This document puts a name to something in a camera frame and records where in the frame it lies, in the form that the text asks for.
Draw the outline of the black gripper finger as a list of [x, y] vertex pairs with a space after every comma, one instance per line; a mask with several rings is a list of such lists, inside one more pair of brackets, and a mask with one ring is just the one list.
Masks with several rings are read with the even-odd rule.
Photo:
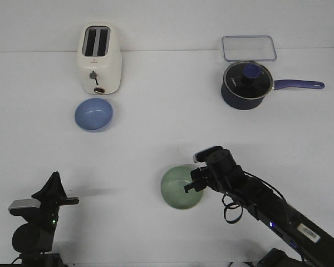
[[192, 189], [194, 189], [196, 192], [200, 192], [204, 190], [205, 182], [204, 181], [194, 181], [194, 182], [184, 185], [185, 193], [188, 193]]
[[201, 179], [201, 170], [200, 168], [194, 169], [190, 172], [191, 179], [193, 181], [199, 181]]
[[53, 194], [56, 176], [57, 172], [53, 172], [48, 181], [42, 187], [42, 189], [31, 195], [31, 198], [36, 200], [47, 200]]
[[55, 180], [56, 180], [56, 194], [60, 199], [66, 199], [67, 195], [62, 185], [61, 177], [58, 172], [55, 172]]

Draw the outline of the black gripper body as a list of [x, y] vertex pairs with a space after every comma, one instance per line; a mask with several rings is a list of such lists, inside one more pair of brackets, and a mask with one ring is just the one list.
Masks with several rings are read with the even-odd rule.
[[223, 194], [232, 193], [244, 184], [244, 172], [236, 164], [230, 151], [227, 149], [218, 150], [206, 159], [204, 167], [200, 167], [201, 179], [216, 192]]
[[58, 222], [58, 213], [61, 206], [77, 205], [78, 197], [67, 197], [62, 195], [48, 195], [40, 199], [41, 202], [41, 222], [56, 223]]

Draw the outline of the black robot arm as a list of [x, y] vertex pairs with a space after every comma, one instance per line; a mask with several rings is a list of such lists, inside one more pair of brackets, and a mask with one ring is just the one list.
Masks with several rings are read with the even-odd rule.
[[185, 185], [185, 192], [210, 187], [230, 197], [232, 202], [224, 205], [224, 211], [247, 210], [301, 257], [295, 260], [272, 249], [258, 266], [334, 266], [334, 238], [289, 205], [272, 185], [245, 172], [229, 150], [213, 146], [196, 153], [193, 160], [206, 166], [191, 171], [192, 182]]
[[60, 173], [52, 173], [41, 190], [29, 199], [13, 201], [8, 211], [26, 223], [12, 236], [12, 247], [19, 253], [21, 266], [66, 266], [59, 253], [52, 253], [61, 206], [77, 205], [77, 197], [68, 197]]

